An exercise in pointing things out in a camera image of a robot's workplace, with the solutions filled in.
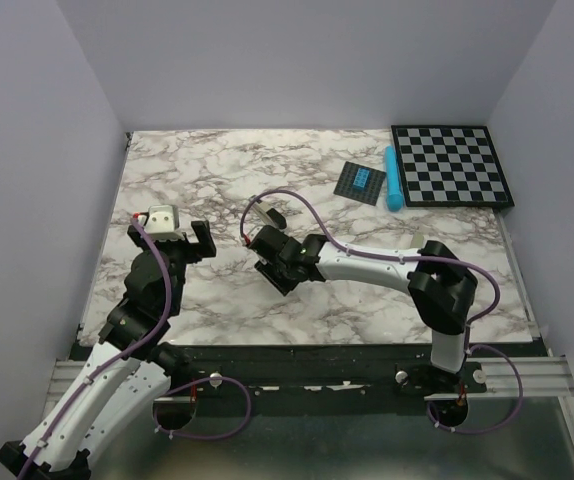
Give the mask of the black metal stapler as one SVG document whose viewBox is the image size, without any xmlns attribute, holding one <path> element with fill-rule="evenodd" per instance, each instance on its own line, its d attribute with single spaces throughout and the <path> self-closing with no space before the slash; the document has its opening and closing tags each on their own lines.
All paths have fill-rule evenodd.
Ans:
<svg viewBox="0 0 574 480">
<path fill-rule="evenodd" d="M 279 231 L 287 228 L 287 220 L 275 207 L 268 202 L 257 199 L 251 206 L 250 211 L 259 217 L 265 224 L 271 225 Z"/>
</svg>

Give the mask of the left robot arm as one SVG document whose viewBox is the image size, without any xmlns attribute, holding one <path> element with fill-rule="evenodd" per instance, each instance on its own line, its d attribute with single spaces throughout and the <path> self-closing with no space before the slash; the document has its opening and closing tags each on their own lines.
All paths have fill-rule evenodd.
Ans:
<svg viewBox="0 0 574 480">
<path fill-rule="evenodd" d="M 162 208 L 135 216 L 128 235 L 140 252 L 98 342 L 40 424 L 0 448 L 0 463 L 17 478 L 90 478 L 98 457 L 142 409 L 187 387 L 186 358 L 162 338 L 180 312 L 187 267 L 216 255 L 209 223 L 191 228 L 194 241 Z"/>
</svg>

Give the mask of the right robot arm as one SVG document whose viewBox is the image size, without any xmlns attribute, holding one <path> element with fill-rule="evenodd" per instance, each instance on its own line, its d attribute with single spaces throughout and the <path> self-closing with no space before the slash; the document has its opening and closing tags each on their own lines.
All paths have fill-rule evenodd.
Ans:
<svg viewBox="0 0 574 480">
<path fill-rule="evenodd" d="M 410 295 L 432 331 L 429 384 L 447 392 L 463 380 L 466 321 L 478 281 L 444 244 L 428 241 L 420 249 L 359 253 L 356 246 L 337 247 L 321 234 L 299 242 L 266 225 L 247 248 L 259 257 L 255 269 L 282 295 L 306 281 L 354 281 Z"/>
</svg>

